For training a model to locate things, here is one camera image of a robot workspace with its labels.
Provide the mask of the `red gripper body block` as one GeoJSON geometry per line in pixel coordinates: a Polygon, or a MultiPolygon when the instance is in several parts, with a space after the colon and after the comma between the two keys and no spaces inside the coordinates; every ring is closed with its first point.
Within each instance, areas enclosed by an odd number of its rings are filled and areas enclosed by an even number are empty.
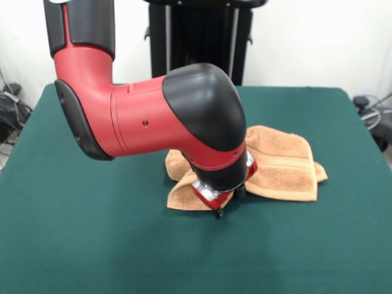
{"type": "Polygon", "coordinates": [[[191,187],[195,195],[211,211],[223,209],[229,196],[236,196],[236,188],[245,183],[257,171],[257,163],[249,151],[240,155],[231,166],[219,171],[196,169],[197,179],[191,187]]]}

